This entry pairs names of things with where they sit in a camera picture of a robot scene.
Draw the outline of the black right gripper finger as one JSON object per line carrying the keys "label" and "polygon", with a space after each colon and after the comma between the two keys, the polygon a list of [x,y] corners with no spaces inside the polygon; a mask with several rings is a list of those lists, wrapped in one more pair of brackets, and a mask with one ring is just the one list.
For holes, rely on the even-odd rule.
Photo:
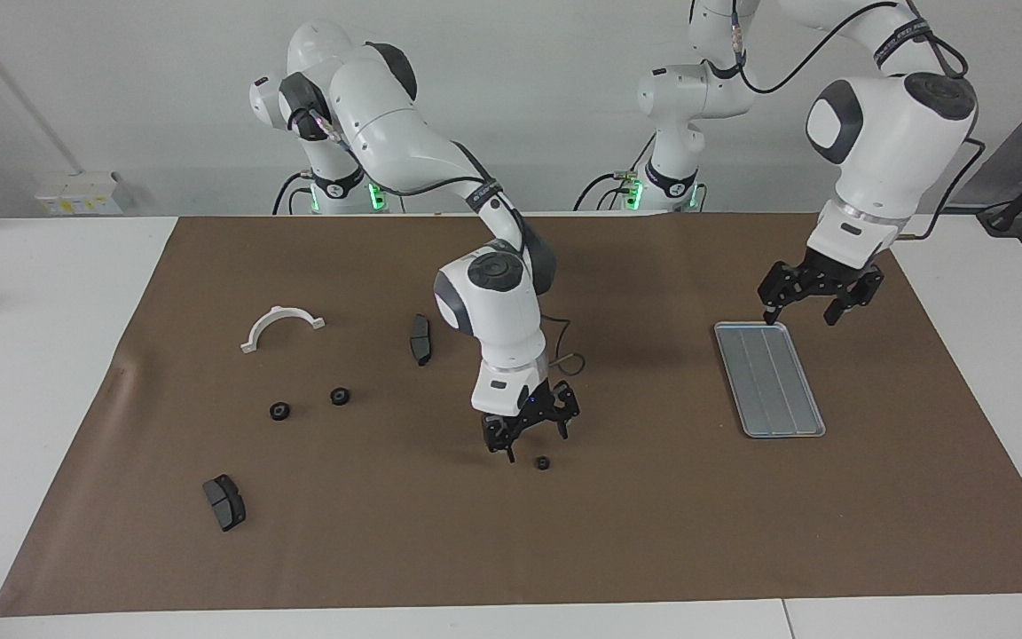
{"label": "black right gripper finger", "polygon": [[551,421],[555,423],[560,438],[568,440],[569,424],[580,414],[576,393],[568,381],[560,381],[552,389],[552,400]]}
{"label": "black right gripper finger", "polygon": [[506,454],[507,460],[509,462],[515,462],[514,454],[514,441],[515,433],[512,433],[510,425],[507,423],[506,416],[502,415],[487,415],[486,416],[486,448],[487,453]]}

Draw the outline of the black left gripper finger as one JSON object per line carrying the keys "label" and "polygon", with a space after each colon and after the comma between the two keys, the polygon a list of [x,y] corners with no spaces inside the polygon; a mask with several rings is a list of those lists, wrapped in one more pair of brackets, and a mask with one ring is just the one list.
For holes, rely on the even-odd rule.
{"label": "black left gripper finger", "polygon": [[759,283],[758,296],[763,304],[763,322],[777,323],[782,309],[799,302],[800,270],[784,262],[772,265],[771,270]]}
{"label": "black left gripper finger", "polygon": [[840,286],[834,292],[834,300],[823,313],[824,322],[827,325],[836,325],[847,312],[854,307],[868,306],[873,296],[877,293],[884,280],[884,273],[880,268],[868,268],[860,275],[855,282]]}

